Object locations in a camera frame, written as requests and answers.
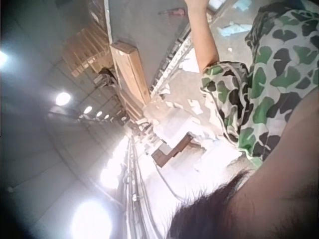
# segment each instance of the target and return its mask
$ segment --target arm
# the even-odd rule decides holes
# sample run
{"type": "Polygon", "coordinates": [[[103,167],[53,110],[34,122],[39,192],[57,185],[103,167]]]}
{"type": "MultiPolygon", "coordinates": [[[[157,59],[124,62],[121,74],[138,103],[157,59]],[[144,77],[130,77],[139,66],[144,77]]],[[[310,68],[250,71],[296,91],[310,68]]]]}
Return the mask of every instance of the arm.
{"type": "Polygon", "coordinates": [[[195,46],[199,70],[203,73],[207,66],[219,61],[217,47],[210,31],[206,8],[208,0],[185,0],[191,26],[192,40],[195,46]]]}

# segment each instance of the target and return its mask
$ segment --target person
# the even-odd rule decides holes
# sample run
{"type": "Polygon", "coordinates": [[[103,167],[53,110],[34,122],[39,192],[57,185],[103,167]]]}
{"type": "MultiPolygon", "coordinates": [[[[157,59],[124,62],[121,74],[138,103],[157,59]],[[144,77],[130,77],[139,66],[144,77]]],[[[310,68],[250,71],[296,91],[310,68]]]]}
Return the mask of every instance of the person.
{"type": "Polygon", "coordinates": [[[228,141],[262,165],[248,179],[241,172],[182,205],[167,238],[319,238],[319,15],[292,1],[260,8],[245,38],[253,57],[248,70],[220,62],[206,18],[209,1],[185,1],[201,91],[228,141]]]}

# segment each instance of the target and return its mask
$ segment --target metal rail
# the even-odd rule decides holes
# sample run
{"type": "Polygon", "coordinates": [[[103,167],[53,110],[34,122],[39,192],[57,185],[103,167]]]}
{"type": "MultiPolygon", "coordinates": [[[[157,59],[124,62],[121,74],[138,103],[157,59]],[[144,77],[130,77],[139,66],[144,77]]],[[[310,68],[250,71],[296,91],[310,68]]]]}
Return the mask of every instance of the metal rail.
{"type": "Polygon", "coordinates": [[[128,160],[128,190],[127,190],[127,214],[128,227],[130,229],[128,238],[149,239],[146,224],[143,217],[142,205],[140,201],[138,175],[136,168],[135,147],[132,140],[129,146],[128,160]]]}

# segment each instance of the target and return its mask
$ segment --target short sleeve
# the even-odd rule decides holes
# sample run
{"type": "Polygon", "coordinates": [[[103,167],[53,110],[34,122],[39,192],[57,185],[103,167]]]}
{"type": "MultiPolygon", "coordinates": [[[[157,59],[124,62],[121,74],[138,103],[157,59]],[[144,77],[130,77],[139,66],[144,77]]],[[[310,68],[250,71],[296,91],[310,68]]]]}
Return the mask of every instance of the short sleeve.
{"type": "Polygon", "coordinates": [[[220,62],[204,70],[201,92],[216,106],[225,136],[237,143],[248,99],[248,70],[239,62],[220,62]]]}

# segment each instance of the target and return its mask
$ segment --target wooden plank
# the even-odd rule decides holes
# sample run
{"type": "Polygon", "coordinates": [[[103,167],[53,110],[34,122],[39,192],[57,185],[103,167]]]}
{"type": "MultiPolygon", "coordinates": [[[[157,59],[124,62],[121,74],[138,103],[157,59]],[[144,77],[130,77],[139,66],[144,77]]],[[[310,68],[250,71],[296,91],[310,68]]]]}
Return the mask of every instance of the wooden plank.
{"type": "Polygon", "coordinates": [[[130,57],[131,65],[134,66],[132,69],[135,75],[137,87],[143,98],[144,104],[148,104],[149,102],[151,102],[151,96],[150,96],[149,89],[146,85],[140,55],[138,51],[135,51],[135,52],[132,52],[130,56],[131,56],[130,57]]]}
{"type": "Polygon", "coordinates": [[[132,100],[132,98],[124,90],[120,91],[120,95],[122,99],[125,101],[125,103],[130,105],[131,108],[137,113],[137,115],[141,117],[144,115],[142,109],[132,100]]]}
{"type": "Polygon", "coordinates": [[[126,43],[111,45],[113,59],[117,63],[130,92],[143,105],[151,101],[138,50],[126,43]]]}

